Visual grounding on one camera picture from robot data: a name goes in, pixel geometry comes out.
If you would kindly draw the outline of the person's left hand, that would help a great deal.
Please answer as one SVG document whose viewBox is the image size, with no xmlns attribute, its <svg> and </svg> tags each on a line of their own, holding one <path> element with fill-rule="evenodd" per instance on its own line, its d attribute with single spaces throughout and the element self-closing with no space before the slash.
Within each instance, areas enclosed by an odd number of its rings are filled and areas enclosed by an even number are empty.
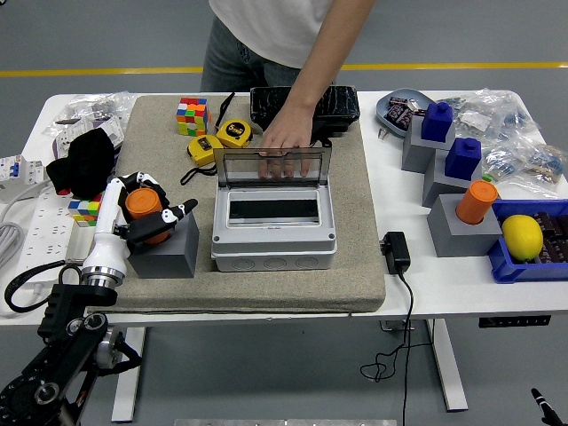
<svg viewBox="0 0 568 426">
<path fill-rule="evenodd" d="M 315 106 L 287 102 L 264 132 L 260 146 L 282 153 L 308 147 L 312 140 L 314 110 Z"/>
</svg>

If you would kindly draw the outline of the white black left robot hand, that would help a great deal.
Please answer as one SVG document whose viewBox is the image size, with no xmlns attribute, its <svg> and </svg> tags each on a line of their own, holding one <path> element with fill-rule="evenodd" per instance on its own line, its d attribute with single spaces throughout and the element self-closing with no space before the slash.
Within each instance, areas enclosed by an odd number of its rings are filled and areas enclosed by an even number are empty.
<svg viewBox="0 0 568 426">
<path fill-rule="evenodd" d="M 141 218 L 135 218 L 126 207 L 127 197 L 138 189 L 149 189 L 157 196 L 158 209 Z M 83 276 L 109 274 L 121 280 L 133 247 L 168 237 L 197 205 L 195 199 L 171 205 L 157 181 L 140 171 L 113 178 L 103 194 L 93 248 L 83 262 Z"/>
</svg>

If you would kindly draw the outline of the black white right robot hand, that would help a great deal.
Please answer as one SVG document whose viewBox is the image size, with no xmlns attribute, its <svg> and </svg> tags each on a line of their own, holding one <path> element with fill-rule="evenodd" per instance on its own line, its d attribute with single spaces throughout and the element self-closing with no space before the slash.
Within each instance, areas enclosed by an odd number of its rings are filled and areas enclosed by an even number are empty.
<svg viewBox="0 0 568 426">
<path fill-rule="evenodd" d="M 542 394 L 535 388 L 531 389 L 532 396 L 542 411 L 542 422 L 549 426 L 565 426 L 555 409 L 547 402 Z"/>
</svg>

